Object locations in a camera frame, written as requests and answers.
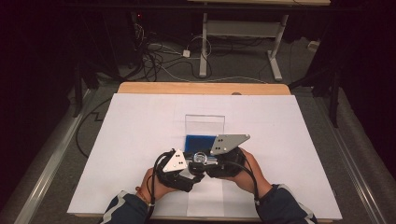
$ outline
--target white paper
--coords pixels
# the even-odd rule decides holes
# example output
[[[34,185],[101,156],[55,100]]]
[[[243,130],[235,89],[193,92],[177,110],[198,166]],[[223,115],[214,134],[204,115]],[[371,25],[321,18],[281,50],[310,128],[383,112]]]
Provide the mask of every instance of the white paper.
[[[206,176],[189,193],[187,217],[224,217],[222,182]]]
[[[186,114],[225,116],[224,133],[250,135],[241,147],[270,183],[288,185],[317,218],[341,218],[295,97],[246,95],[115,94],[68,213],[103,214],[120,191],[134,193],[159,155],[184,149]],[[257,217],[251,195],[208,176],[166,195],[153,215]]]

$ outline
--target table leg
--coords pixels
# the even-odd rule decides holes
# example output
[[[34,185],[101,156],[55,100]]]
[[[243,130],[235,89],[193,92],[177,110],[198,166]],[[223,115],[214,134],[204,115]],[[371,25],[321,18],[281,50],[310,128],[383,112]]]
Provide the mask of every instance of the table leg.
[[[277,62],[276,62],[276,53],[277,53],[277,50],[279,49],[280,41],[282,40],[282,35],[283,35],[283,32],[285,31],[288,17],[289,17],[289,15],[284,15],[282,17],[282,22],[279,24],[279,28],[277,30],[274,49],[267,51],[268,60],[270,61],[271,68],[273,70],[274,78],[276,81],[282,81],[282,75],[280,74],[279,66],[277,65]]]
[[[202,22],[202,50],[201,50],[201,61],[199,65],[199,76],[206,77],[206,63],[207,63],[207,49],[206,49],[206,38],[207,38],[207,13],[204,13],[204,19]]]

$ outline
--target white table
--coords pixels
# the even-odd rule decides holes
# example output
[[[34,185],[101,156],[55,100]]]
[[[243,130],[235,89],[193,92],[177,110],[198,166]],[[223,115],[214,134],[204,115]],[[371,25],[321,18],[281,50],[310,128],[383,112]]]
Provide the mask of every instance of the white table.
[[[204,114],[225,116],[225,133],[250,134],[241,147],[255,155],[271,183],[287,184],[317,218],[342,218],[299,106],[284,85],[150,84],[131,83],[130,89],[121,87],[127,91],[120,92],[141,92],[146,87],[154,94],[114,95],[68,213],[101,216],[121,190],[134,193],[162,152],[183,148],[185,115]],[[192,91],[194,86],[206,95]],[[187,94],[173,94],[177,87]],[[226,95],[222,90],[256,95]],[[260,95],[255,90],[285,94]],[[190,193],[165,195],[153,218],[258,220],[252,195],[208,176]]]
[[[190,0],[193,2],[224,3],[224,4],[260,4],[260,5],[287,5],[287,6],[328,6],[330,0]],[[289,15],[283,15],[280,22],[258,21],[210,21],[204,13],[202,31],[202,53],[200,61],[200,77],[206,77],[208,35],[274,37],[274,47],[267,51],[267,56],[276,81],[282,80],[282,75],[276,61],[276,54],[286,28]]]

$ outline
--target floor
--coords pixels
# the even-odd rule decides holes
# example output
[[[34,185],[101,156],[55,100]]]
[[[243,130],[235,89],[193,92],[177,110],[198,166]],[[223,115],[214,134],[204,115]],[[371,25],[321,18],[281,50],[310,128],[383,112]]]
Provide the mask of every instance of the floor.
[[[308,43],[306,39],[301,39],[291,44],[281,44],[276,57],[283,76],[280,83],[289,84],[304,76],[315,55],[306,48]],[[155,60],[163,60],[162,70],[156,74],[147,58],[146,74],[142,70],[131,79],[275,83],[265,55],[272,44],[270,39],[213,39],[212,52],[208,57],[211,76],[201,79],[196,77],[198,60],[179,59],[179,54],[186,46],[155,42],[149,48],[151,54],[156,56]],[[197,48],[190,47],[191,58],[199,57]],[[120,64],[122,75],[127,75],[132,70],[127,64]],[[79,151],[78,144],[83,153],[89,155],[100,130],[101,119],[108,108],[105,100],[117,92],[120,85],[103,74],[98,74],[98,78],[99,89],[86,92],[83,114],[73,119],[74,105],[70,105],[68,113],[36,156],[1,212],[0,223],[97,223],[98,217],[74,217],[66,214],[66,210],[87,161]],[[339,97],[338,129],[334,129],[327,118],[328,99],[312,97],[310,88],[297,88],[292,90],[292,94],[297,98],[343,215],[343,219],[335,223],[392,223],[396,218],[395,180],[376,155],[342,90]],[[73,94],[70,95],[70,100],[74,102]],[[99,119],[96,121],[94,116],[90,116],[93,110],[98,112]],[[49,167],[52,168],[51,175],[48,175]],[[46,177],[45,174],[48,179],[43,181],[40,176]],[[43,186],[39,194],[33,191],[37,186]],[[157,220],[153,223],[197,222]]]

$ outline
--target dark background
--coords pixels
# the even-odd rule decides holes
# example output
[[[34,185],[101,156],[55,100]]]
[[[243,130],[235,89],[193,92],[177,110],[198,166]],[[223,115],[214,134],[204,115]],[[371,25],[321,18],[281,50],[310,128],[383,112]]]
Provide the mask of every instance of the dark background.
[[[379,156],[395,176],[396,102],[392,88],[396,62],[393,43],[396,18],[392,13],[395,7],[390,0],[340,2],[337,4],[342,7],[366,2],[370,6],[360,16],[338,15],[330,24],[323,17],[315,20],[310,15],[294,15],[290,17],[285,40],[301,36],[317,40],[326,34],[308,75],[329,62],[337,62],[341,52],[343,60],[338,63],[341,87]],[[117,76],[117,64],[127,64],[128,58],[132,60],[135,56],[125,50],[128,48],[117,45],[120,41],[110,39],[120,34],[120,38],[127,40],[124,43],[132,46],[132,41],[128,41],[131,33],[107,27],[105,23],[126,22],[126,12],[122,16],[118,12],[85,12],[83,20],[80,13],[60,10],[58,4],[49,0],[4,0],[0,6],[1,208],[69,107],[67,94],[73,87],[77,62],[88,64],[83,66],[86,67],[83,76],[89,83],[95,71]],[[179,41],[190,39],[191,34],[201,29],[196,25],[200,23],[199,14],[143,16],[151,30]],[[181,16],[187,19],[180,22]],[[331,82],[320,77],[309,85],[329,87]]]

